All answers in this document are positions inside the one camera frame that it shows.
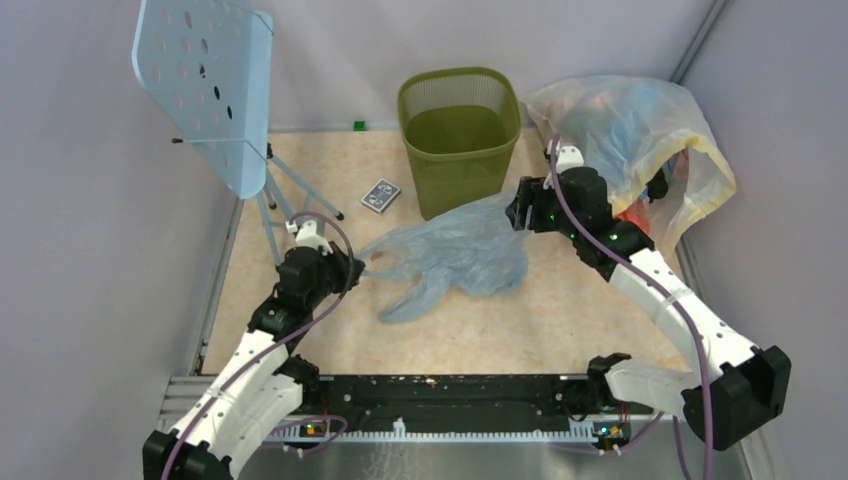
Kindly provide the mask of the blue plastic trash bag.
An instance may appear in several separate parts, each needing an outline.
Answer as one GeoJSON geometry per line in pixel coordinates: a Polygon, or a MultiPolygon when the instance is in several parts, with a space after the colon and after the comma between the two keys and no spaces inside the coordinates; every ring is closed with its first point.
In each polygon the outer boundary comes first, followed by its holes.
{"type": "Polygon", "coordinates": [[[362,248],[357,254],[361,260],[376,254],[391,258],[384,268],[368,266],[366,276],[417,281],[383,308],[378,319],[387,324],[416,320],[453,286],[480,297],[518,287],[528,272],[524,241],[529,232],[514,230],[506,215],[514,196],[506,191],[472,201],[428,221],[397,227],[362,248]]]}

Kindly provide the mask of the green mesh trash bin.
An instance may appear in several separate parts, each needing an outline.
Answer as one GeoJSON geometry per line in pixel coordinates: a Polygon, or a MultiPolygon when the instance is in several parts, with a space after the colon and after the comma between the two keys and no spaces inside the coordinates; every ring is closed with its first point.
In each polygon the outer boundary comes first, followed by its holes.
{"type": "Polygon", "coordinates": [[[501,191],[522,130],[505,75],[480,66],[417,74],[398,90],[397,116],[423,219],[501,191]]]}

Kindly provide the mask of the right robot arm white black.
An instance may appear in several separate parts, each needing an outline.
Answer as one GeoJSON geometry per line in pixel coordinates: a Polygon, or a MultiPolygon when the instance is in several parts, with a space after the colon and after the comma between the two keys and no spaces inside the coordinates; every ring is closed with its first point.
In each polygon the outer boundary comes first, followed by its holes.
{"type": "Polygon", "coordinates": [[[716,451],[780,416],[789,356],[778,346],[757,346],[720,319],[638,226],[612,215],[606,182],[594,169],[571,168],[558,181],[521,178],[505,209],[512,227],[567,237],[579,259],[647,314],[691,368],[683,373],[623,353],[597,356],[587,370],[589,404],[612,412],[631,402],[681,417],[716,451]]]}

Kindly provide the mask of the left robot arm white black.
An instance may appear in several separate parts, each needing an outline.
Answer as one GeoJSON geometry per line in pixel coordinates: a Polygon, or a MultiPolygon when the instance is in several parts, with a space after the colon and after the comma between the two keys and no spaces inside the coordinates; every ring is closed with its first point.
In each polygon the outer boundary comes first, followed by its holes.
{"type": "Polygon", "coordinates": [[[320,386],[290,356],[328,297],[358,284],[363,261],[330,242],[289,250],[272,293],[253,313],[232,357],[189,411],[142,447],[145,479],[236,479],[286,416],[319,404],[320,386]]]}

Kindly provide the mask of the large translucent bag of trash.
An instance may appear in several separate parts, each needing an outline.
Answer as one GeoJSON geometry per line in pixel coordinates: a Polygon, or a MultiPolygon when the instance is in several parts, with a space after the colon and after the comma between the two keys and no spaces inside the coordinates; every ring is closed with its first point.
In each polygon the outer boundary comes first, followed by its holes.
{"type": "Polygon", "coordinates": [[[607,181],[616,214],[637,220],[664,256],[737,186],[705,115],[686,88],[664,80],[596,75],[566,79],[522,99],[544,140],[560,135],[607,181]]]}

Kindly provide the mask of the blue playing card box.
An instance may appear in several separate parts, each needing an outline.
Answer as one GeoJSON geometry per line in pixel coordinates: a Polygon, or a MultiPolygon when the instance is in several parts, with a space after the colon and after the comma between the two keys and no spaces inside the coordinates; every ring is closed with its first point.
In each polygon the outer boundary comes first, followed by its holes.
{"type": "Polygon", "coordinates": [[[383,214],[401,192],[402,190],[397,185],[381,178],[362,197],[360,203],[370,211],[383,214]]]}

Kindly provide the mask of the white toothed rack strip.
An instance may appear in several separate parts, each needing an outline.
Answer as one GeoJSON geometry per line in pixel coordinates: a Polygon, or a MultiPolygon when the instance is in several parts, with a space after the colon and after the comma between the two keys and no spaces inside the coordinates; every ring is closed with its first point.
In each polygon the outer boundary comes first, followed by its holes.
{"type": "Polygon", "coordinates": [[[397,420],[388,431],[346,431],[340,434],[339,443],[595,443],[594,423],[577,422],[565,431],[543,432],[412,432],[402,420],[397,420]]]}

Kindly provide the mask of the light blue music stand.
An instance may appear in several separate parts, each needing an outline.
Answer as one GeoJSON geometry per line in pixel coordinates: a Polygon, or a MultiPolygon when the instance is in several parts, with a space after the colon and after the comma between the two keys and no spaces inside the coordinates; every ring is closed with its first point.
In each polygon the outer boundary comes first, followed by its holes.
{"type": "Polygon", "coordinates": [[[140,86],[180,130],[174,143],[191,145],[240,199],[254,198],[275,264],[277,251],[269,217],[282,209],[298,225],[325,220],[296,213],[272,178],[275,165],[336,219],[335,208],[270,147],[269,108],[273,20],[248,1],[142,2],[132,49],[140,86]]]}

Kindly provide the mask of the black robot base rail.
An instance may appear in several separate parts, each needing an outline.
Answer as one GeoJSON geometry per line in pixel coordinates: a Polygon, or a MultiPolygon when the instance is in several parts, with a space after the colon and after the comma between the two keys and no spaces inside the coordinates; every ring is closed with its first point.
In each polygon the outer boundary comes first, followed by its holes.
{"type": "Polygon", "coordinates": [[[299,415],[345,418],[351,432],[383,432],[403,421],[411,433],[563,432],[595,415],[650,408],[601,395],[585,376],[335,375],[304,389],[299,415]]]}

